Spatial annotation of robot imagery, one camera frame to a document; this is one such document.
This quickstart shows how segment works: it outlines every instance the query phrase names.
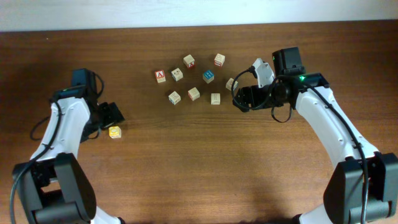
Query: wooden surface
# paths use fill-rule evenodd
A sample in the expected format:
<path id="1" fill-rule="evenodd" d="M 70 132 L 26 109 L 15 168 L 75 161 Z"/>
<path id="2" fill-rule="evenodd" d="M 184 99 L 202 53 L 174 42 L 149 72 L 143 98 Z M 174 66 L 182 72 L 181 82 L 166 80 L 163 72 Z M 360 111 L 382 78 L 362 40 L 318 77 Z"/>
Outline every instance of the wooden surface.
<path id="1" fill-rule="evenodd" d="M 9 223 L 11 170 L 38 146 L 30 129 L 82 67 L 105 81 L 100 102 L 115 101 L 126 118 L 121 139 L 104 132 L 78 155 L 108 213 L 128 223 L 237 223 L 307 212 L 322 203 L 333 173 L 326 150 L 297 112 L 285 124 L 269 110 L 241 113 L 227 80 L 256 58 L 271 62 L 273 51 L 297 45 L 307 71 L 322 72 L 361 134 L 398 154 L 397 40 L 397 21 L 2 33 L 0 223 Z M 213 65 L 217 53 L 226 56 L 222 69 Z M 188 54 L 193 70 L 182 61 Z M 184 74 L 177 83 L 176 67 Z M 202 79 L 208 69 L 210 84 Z M 165 70 L 165 83 L 156 82 L 156 70 Z M 246 75 L 239 86 L 255 83 Z M 201 95 L 195 101 L 187 93 L 193 87 Z M 172 91 L 182 97 L 176 106 Z M 210 105 L 211 93 L 221 93 L 221 105 Z M 26 222 L 18 199 L 16 215 Z"/>

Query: wooden block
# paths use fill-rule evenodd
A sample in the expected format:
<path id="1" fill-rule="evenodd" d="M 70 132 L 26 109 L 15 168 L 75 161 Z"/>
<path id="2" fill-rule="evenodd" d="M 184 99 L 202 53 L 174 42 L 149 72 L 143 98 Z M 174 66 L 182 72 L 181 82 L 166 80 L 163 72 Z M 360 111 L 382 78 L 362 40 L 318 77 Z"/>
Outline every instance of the wooden block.
<path id="1" fill-rule="evenodd" d="M 174 91 L 172 94 L 169 95 L 169 100 L 174 105 L 176 105 L 179 101 L 181 101 L 181 96 L 176 91 Z"/>
<path id="2" fill-rule="evenodd" d="M 109 136 L 111 138 L 121 138 L 122 130 L 120 130 L 119 126 L 109 127 Z"/>
<path id="3" fill-rule="evenodd" d="M 214 73 L 211 72 L 210 70 L 207 70 L 204 74 L 203 74 L 203 80 L 209 84 L 211 81 L 214 80 Z"/>
<path id="4" fill-rule="evenodd" d="M 192 101 L 200 97 L 200 93 L 196 87 L 193 87 L 191 90 L 188 91 L 188 96 L 191 98 Z"/>
<path id="5" fill-rule="evenodd" d="M 187 68 L 192 68 L 195 66 L 195 59 L 193 59 L 192 55 L 186 56 L 183 61 Z"/>
<path id="6" fill-rule="evenodd" d="M 155 76 L 156 76 L 157 83 L 166 82 L 166 77 L 164 75 L 164 71 L 163 70 L 156 71 L 155 72 Z"/>
<path id="7" fill-rule="evenodd" d="M 180 79 L 182 79 L 184 76 L 179 68 L 176 68 L 174 71 L 172 71 L 172 77 L 174 80 L 177 82 Z"/>
<path id="8" fill-rule="evenodd" d="M 224 65 L 224 62 L 225 62 L 225 56 L 224 55 L 217 54 L 216 58 L 214 58 L 214 64 L 219 66 L 219 67 L 222 67 Z"/>
<path id="9" fill-rule="evenodd" d="M 233 79 L 233 78 L 230 78 L 230 79 L 228 80 L 228 82 L 226 83 L 226 86 L 225 86 L 225 87 L 226 87 L 227 89 L 229 89 L 230 91 L 231 91 L 231 87 L 232 87 L 232 82 L 234 82 L 234 79 Z M 235 82 L 234 91 L 235 91 L 236 87 L 238 87 L 238 82 Z"/>
<path id="10" fill-rule="evenodd" d="M 220 105 L 221 103 L 221 95 L 219 93 L 211 94 L 211 105 Z"/>

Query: robotic arm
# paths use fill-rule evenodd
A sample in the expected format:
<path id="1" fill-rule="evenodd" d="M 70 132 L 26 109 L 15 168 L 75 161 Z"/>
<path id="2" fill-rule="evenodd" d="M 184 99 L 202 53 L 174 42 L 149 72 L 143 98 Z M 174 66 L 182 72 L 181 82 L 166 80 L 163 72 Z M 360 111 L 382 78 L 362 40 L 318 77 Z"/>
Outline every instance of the robotic arm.
<path id="1" fill-rule="evenodd" d="M 245 72 L 253 73 L 259 84 L 240 88 L 236 96 L 232 91 L 233 105 L 242 112 L 266 108 L 273 112 L 289 103 L 290 112 L 297 110 L 314 129 L 335 168 L 324 204 L 297 215 L 295 222 L 364 223 L 393 216 L 398 196 L 396 156 L 381 154 L 359 133 L 321 73 L 306 73 L 298 48 L 282 49 L 272 56 L 276 78 L 269 64 L 257 59 Z"/>
<path id="2" fill-rule="evenodd" d="M 94 190 L 77 162 L 89 135 L 124 121 L 115 103 L 98 104 L 92 71 L 73 71 L 72 87 L 55 92 L 44 137 L 29 162 L 13 170 L 14 185 L 29 223 L 124 223 L 96 206 Z M 58 182 L 60 189 L 42 187 Z M 15 223 L 11 208 L 11 221 Z"/>

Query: white background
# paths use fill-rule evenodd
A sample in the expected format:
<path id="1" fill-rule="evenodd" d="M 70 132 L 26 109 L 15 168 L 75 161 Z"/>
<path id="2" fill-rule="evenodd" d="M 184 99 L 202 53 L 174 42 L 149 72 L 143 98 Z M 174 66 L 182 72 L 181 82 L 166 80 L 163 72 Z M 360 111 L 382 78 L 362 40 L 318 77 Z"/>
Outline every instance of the white background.
<path id="1" fill-rule="evenodd" d="M 0 31 L 398 19 L 397 0 L 0 0 Z"/>

